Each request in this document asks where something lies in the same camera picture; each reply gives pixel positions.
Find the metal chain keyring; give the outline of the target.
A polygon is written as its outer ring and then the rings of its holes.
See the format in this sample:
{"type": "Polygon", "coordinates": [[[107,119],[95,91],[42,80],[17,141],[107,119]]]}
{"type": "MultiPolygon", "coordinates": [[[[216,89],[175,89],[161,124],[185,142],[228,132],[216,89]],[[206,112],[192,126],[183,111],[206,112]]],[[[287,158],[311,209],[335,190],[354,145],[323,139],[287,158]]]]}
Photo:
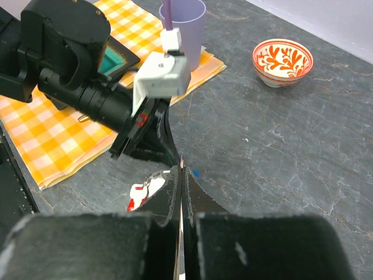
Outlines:
{"type": "Polygon", "coordinates": [[[181,168],[181,170],[183,170],[183,168],[184,168],[184,156],[183,155],[181,155],[181,157],[180,157],[180,168],[181,168]]]}

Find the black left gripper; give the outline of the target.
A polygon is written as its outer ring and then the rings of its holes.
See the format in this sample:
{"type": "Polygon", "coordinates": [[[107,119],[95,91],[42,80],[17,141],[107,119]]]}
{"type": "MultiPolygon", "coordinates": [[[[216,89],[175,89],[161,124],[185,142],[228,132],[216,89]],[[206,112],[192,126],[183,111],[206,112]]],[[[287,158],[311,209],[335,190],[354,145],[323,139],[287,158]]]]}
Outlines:
{"type": "Polygon", "coordinates": [[[120,129],[109,150],[111,157],[117,159],[124,154],[145,161],[174,162],[169,108],[170,99],[146,99],[120,129]]]}

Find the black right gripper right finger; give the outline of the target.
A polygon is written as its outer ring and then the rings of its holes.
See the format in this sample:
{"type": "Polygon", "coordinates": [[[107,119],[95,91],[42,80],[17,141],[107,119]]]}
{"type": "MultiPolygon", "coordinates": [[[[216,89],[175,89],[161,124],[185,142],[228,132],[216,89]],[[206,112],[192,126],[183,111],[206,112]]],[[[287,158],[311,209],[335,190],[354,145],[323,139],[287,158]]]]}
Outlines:
{"type": "Polygon", "coordinates": [[[187,279],[353,279],[333,226],[314,214],[227,212],[182,171],[187,279]]]}

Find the blue tagged silver key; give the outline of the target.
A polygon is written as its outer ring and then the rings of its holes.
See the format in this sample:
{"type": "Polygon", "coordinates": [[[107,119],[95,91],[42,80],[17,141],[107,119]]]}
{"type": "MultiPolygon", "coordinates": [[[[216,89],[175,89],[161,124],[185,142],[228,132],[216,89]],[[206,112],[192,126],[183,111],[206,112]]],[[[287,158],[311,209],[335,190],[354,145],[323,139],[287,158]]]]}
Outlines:
{"type": "Polygon", "coordinates": [[[193,175],[198,179],[199,178],[199,172],[197,170],[192,170],[193,175]]]}

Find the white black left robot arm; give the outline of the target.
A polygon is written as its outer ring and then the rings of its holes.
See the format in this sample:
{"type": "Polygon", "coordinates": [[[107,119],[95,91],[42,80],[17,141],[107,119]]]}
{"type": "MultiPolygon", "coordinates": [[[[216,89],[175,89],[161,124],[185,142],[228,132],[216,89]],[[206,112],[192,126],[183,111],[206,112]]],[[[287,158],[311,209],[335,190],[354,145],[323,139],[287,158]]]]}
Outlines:
{"type": "Polygon", "coordinates": [[[87,1],[31,1],[15,19],[1,11],[1,93],[31,102],[38,88],[118,133],[111,154],[162,162],[171,174],[159,197],[131,213],[29,215],[1,253],[2,279],[174,279],[180,212],[180,161],[168,121],[169,90],[158,82],[144,99],[99,73],[110,24],[87,1]]]}

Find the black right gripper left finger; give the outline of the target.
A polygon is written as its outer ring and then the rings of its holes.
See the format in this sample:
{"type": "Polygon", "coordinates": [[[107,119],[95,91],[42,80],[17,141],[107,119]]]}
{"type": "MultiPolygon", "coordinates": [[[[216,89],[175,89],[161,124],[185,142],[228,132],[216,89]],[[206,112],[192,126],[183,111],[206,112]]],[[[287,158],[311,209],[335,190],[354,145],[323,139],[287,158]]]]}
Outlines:
{"type": "Polygon", "coordinates": [[[177,279],[181,169],[131,213],[28,215],[1,251],[2,279],[177,279]]]}

